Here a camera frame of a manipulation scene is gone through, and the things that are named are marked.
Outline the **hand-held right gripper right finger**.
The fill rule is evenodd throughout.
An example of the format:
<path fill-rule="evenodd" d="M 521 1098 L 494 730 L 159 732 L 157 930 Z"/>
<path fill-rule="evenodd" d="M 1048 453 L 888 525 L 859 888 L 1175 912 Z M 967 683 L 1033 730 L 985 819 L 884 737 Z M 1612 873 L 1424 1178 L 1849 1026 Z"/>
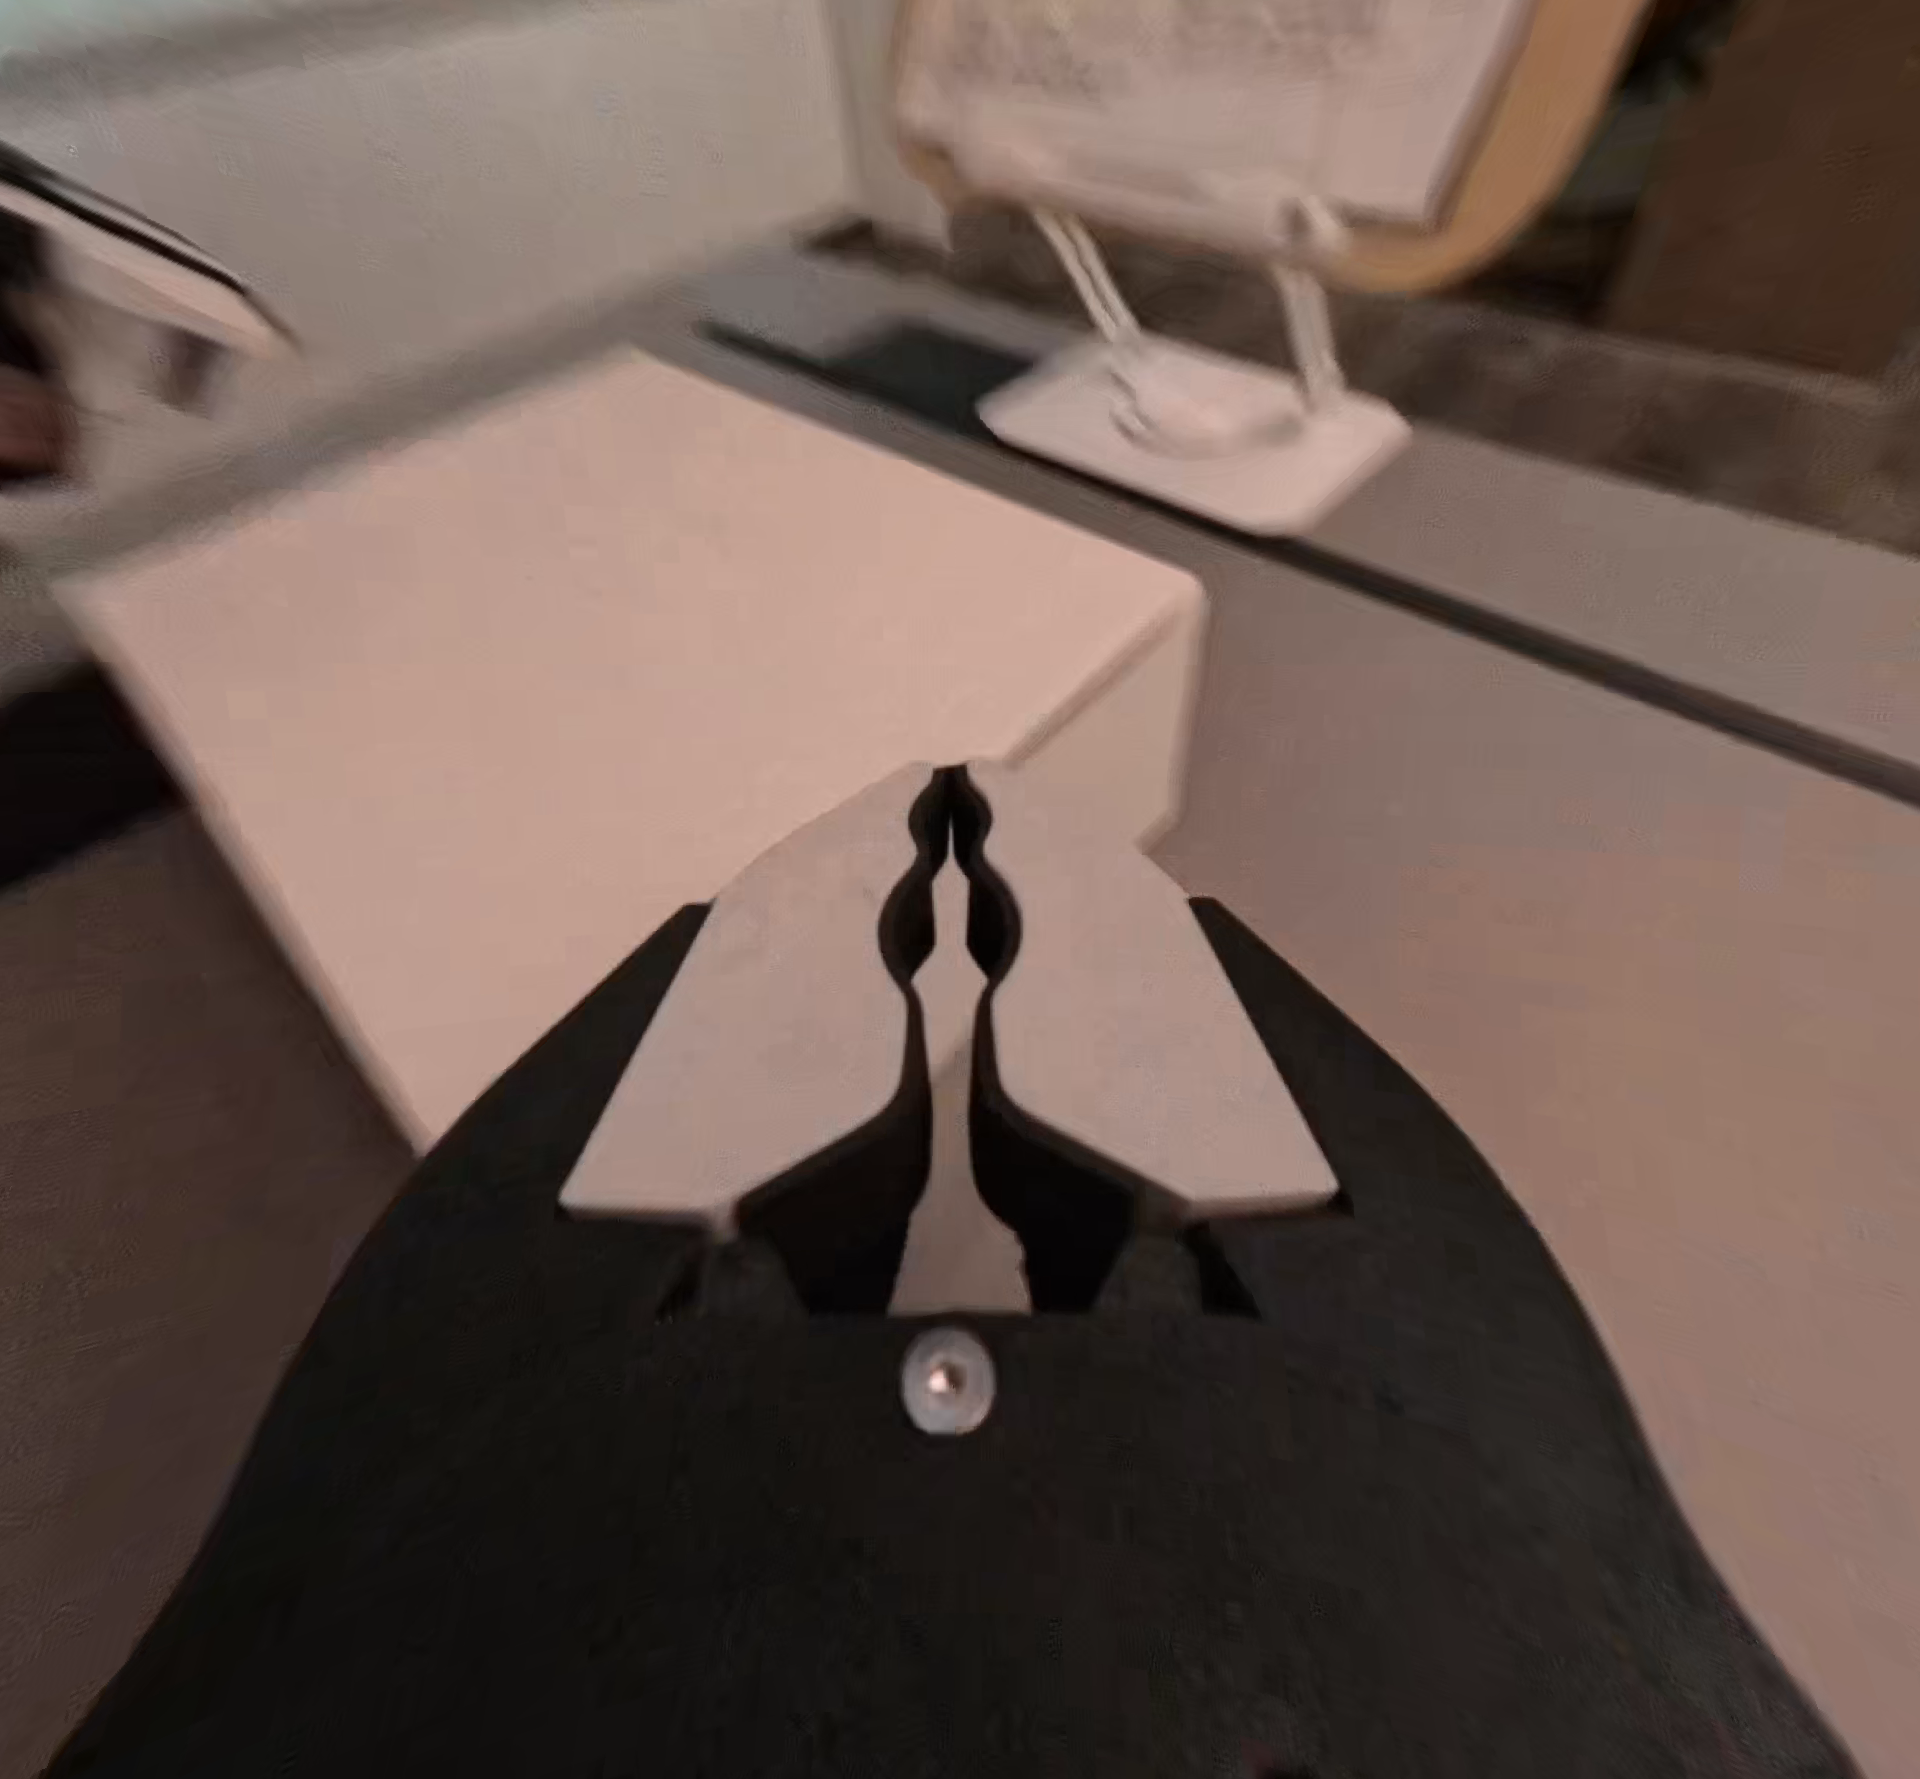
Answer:
<path fill-rule="evenodd" d="M 1033 1312 L 1092 1312 L 1130 1249 L 1318 1215 L 1340 1186 L 1185 888 L 1010 766 L 955 769 L 983 977 L 970 1164 Z"/>

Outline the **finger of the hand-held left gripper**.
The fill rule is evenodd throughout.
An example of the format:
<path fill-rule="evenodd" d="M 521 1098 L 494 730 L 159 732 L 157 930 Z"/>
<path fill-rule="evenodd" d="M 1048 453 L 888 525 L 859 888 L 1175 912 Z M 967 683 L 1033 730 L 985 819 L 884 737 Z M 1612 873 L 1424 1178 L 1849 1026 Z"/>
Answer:
<path fill-rule="evenodd" d="M 224 262 L 9 146 L 3 207 L 6 218 L 35 228 L 54 275 L 88 302 L 243 356 L 298 351 L 285 321 Z"/>

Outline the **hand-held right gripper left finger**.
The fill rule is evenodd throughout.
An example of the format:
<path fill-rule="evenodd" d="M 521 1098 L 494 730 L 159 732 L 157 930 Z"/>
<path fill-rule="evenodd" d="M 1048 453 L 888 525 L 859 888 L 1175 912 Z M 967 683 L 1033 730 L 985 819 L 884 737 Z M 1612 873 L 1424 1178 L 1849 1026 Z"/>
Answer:
<path fill-rule="evenodd" d="M 912 763 L 709 905 L 560 1203 L 756 1245 L 809 1312 L 886 1314 L 933 1161 L 916 975 L 954 773 Z"/>

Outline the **white cardboard box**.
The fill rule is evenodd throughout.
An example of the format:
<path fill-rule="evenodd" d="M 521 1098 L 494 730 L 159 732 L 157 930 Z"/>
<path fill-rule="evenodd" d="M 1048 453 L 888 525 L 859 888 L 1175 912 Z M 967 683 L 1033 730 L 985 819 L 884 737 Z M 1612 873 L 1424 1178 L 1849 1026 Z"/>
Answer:
<path fill-rule="evenodd" d="M 1209 620 L 1179 566 L 643 352 L 57 599 L 416 1153 L 905 763 L 1165 835 Z"/>

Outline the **wooden display board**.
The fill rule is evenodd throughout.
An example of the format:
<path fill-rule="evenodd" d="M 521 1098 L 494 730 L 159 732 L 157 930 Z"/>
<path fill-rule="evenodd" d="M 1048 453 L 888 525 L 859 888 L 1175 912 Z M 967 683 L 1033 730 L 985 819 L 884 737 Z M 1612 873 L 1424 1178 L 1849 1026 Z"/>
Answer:
<path fill-rule="evenodd" d="M 1476 117 L 1464 164 L 1430 223 L 1359 218 L 1349 243 L 1325 262 L 1340 290 L 1423 296 L 1470 280 L 1499 260 L 1553 204 L 1584 159 L 1619 76 L 1660 0 L 1537 0 L 1502 85 Z M 967 163 L 950 133 L 912 126 L 905 83 L 914 28 L 931 0 L 897 0 L 891 99 L 902 166 L 947 212 L 981 207 L 1078 207 L 1101 231 L 1151 247 L 1256 255 L 1254 238 L 1206 229 L 1187 207 L 1134 204 L 1114 190 L 1072 186 L 1006 161 Z"/>

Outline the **printed instruction sheet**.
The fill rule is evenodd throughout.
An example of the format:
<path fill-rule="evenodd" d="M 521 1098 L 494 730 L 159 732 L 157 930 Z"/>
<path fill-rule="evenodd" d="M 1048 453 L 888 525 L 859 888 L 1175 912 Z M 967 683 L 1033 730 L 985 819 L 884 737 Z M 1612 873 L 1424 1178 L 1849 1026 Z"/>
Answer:
<path fill-rule="evenodd" d="M 972 186 L 1271 249 L 1427 225 L 1540 0 L 909 0 L 903 139 Z"/>

